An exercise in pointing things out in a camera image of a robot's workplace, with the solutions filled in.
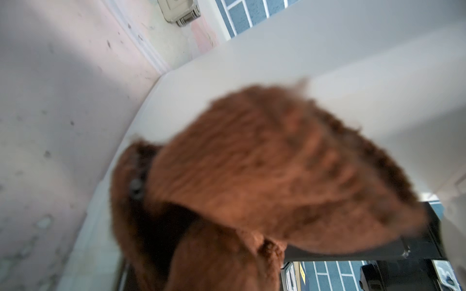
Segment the black coffee machine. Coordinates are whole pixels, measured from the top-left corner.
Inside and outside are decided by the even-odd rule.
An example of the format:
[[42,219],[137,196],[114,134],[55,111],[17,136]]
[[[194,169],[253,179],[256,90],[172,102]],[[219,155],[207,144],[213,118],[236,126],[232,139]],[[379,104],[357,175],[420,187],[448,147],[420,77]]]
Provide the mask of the black coffee machine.
[[363,291],[461,291],[451,265],[445,260],[404,259],[370,261],[360,268]]

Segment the white coffee machine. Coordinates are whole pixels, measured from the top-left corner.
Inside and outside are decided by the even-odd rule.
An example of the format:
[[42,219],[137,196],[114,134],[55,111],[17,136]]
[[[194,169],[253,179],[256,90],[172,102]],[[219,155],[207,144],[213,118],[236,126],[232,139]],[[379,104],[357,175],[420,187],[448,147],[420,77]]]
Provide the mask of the white coffee machine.
[[299,1],[162,76],[113,152],[165,142],[213,99],[255,83],[308,79],[307,96],[393,156],[422,199],[444,206],[442,235],[466,281],[466,4]]

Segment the brown cloth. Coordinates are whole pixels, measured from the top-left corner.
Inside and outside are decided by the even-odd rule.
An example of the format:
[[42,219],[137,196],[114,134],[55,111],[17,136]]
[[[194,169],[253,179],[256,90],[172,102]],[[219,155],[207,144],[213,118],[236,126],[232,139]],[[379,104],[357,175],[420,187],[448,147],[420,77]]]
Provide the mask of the brown cloth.
[[356,253],[427,224],[398,164],[302,85],[247,87],[167,144],[134,141],[110,213],[142,291],[276,291],[287,245]]

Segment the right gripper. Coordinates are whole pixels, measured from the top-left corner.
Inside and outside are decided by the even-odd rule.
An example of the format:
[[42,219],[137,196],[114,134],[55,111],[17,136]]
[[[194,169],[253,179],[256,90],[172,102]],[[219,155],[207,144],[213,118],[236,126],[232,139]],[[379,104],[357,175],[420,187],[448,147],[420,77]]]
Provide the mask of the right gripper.
[[401,237],[384,246],[347,255],[319,255],[293,246],[285,251],[285,261],[397,261],[403,259],[445,259],[440,238],[440,219],[429,202],[422,203],[428,226],[421,235]]

